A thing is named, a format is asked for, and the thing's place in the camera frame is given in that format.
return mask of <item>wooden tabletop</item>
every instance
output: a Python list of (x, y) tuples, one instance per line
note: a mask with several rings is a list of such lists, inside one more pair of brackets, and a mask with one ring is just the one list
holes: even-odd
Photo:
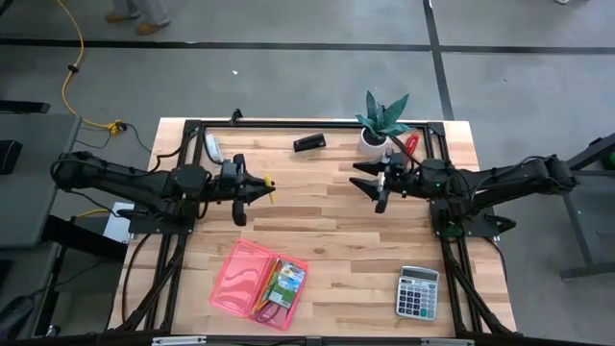
[[(170, 153), (180, 145), (184, 122), (183, 118), (160, 120), (153, 156)], [(455, 166), (479, 169), (469, 123), (445, 122), (445, 129)], [(327, 148), (293, 153), (293, 140), (319, 132), (325, 135)], [(218, 138), (226, 158), (243, 153), (251, 174), (263, 177), (269, 173), (276, 183), (276, 204), (270, 205), (264, 197), (246, 207), (245, 227), (233, 223), (230, 203), (209, 206), (207, 216), (188, 239), (174, 334), (455, 334), (441, 248), (432, 235), (427, 202), (391, 195), (386, 213), (374, 213), (375, 204), (348, 182), (350, 177), (370, 177), (352, 168), (353, 162), (366, 160), (357, 151), (358, 130), (209, 129), (208, 134)], [(422, 144), (423, 141), (415, 152), (419, 160), (425, 157)], [(437, 144), (434, 149), (439, 152)], [(160, 169), (172, 169), (175, 164), (176, 159), (163, 160)], [(202, 165), (213, 169), (207, 156)], [(209, 304), (215, 277), (240, 237), (309, 265), (304, 291), (286, 332), (235, 317)], [(139, 239), (131, 242), (124, 268)], [(159, 247), (160, 236), (154, 235), (137, 255), (127, 288), (128, 313), (152, 284)], [(515, 330), (498, 253), (487, 241), (476, 238), (468, 239), (468, 250), (477, 291), (501, 321)], [(428, 267), (441, 273), (434, 322), (401, 318), (395, 313), (396, 284), (402, 265)], [(118, 287), (110, 327), (121, 322), (120, 297), (124, 288)], [(166, 292), (162, 297), (159, 320)], [(467, 299), (465, 294), (459, 297), (464, 321), (470, 328)]]

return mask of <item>calculator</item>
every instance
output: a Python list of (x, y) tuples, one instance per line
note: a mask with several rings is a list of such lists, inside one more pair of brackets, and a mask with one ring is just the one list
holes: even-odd
[(403, 266), (397, 286), (397, 314), (426, 321), (435, 320), (439, 276), (435, 270)]

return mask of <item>potted plant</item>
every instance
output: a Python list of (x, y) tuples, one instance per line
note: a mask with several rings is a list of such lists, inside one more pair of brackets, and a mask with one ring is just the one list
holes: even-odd
[(386, 150), (386, 141), (390, 136), (399, 136), (410, 130), (407, 125), (397, 123), (406, 107), (407, 97), (408, 94), (386, 108), (377, 103), (372, 93), (367, 91), (367, 117), (357, 115), (358, 122), (363, 125), (358, 151), (366, 155), (380, 155)]

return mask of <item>red object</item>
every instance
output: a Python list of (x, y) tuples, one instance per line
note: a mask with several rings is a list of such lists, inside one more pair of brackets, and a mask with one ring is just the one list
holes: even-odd
[(412, 134), (412, 136), (406, 139), (406, 150), (410, 155), (414, 154), (416, 146), (419, 145), (419, 139), (419, 136), (416, 134)]
[[(280, 259), (291, 262), (306, 272), (299, 291), (295, 296), (290, 309), (279, 307), (267, 311), (265, 315), (252, 314), (252, 307), (262, 292), (262, 288), (269, 280), (274, 260)], [(262, 325), (285, 331), (290, 325), (292, 315), (297, 308), (297, 302), (308, 276), (308, 264), (298, 259), (273, 253), (264, 247), (245, 239), (238, 239), (215, 282), (209, 296), (209, 302), (218, 308), (241, 317), (247, 317)]]

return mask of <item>calculator display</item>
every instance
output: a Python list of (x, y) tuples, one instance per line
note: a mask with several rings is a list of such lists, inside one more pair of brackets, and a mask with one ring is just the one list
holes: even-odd
[(423, 271), (411, 270), (411, 269), (404, 269), (404, 270), (402, 270), (402, 276), (406, 276), (406, 277), (410, 277), (410, 278), (423, 279), (423, 280), (429, 280), (429, 281), (436, 281), (438, 279), (438, 276), (435, 275), (435, 274), (426, 273), (426, 272), (423, 272)]

